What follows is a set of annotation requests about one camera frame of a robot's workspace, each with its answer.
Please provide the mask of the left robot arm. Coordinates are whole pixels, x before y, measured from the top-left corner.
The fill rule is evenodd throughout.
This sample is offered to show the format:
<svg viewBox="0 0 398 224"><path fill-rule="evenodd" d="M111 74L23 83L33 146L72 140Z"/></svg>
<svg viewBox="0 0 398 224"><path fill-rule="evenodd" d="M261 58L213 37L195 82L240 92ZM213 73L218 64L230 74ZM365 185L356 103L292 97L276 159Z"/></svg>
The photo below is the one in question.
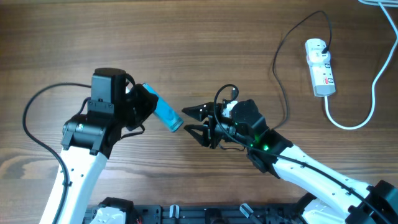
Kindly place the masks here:
<svg viewBox="0 0 398 224"><path fill-rule="evenodd" d="M87 113L63 126L63 165L40 219L41 223L81 223L91 194L113 146L155 111L158 97L135 83L125 70L97 68L91 79Z"/></svg>

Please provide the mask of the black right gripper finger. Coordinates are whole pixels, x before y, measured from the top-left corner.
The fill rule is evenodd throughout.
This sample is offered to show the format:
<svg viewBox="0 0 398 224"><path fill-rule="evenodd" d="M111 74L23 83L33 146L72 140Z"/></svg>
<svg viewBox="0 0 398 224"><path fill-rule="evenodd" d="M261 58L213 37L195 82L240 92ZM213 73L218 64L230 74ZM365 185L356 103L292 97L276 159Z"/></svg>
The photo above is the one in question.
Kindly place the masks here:
<svg viewBox="0 0 398 224"><path fill-rule="evenodd" d="M184 126L184 130L186 130L192 137L204 147L210 146L208 127L205 125L195 125L195 124L187 124Z"/></svg>
<svg viewBox="0 0 398 224"><path fill-rule="evenodd" d="M182 112L189 117L197 120L203 121L209 115L214 115L214 103L204 103L198 106L191 106L182 109Z"/></svg>

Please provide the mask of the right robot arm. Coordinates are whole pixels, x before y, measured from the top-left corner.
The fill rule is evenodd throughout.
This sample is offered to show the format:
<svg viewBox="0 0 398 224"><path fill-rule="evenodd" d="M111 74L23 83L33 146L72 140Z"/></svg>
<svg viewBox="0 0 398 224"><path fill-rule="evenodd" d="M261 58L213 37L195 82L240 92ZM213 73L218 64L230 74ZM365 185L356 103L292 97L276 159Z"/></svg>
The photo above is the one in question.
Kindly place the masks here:
<svg viewBox="0 0 398 224"><path fill-rule="evenodd" d="M201 122L184 128L202 146L214 149L221 140L236 142L259 171L305 189L308 193L296 203L291 220L397 223L397 187L384 180L372 186L311 158L269 128L253 100L208 102L182 111Z"/></svg>

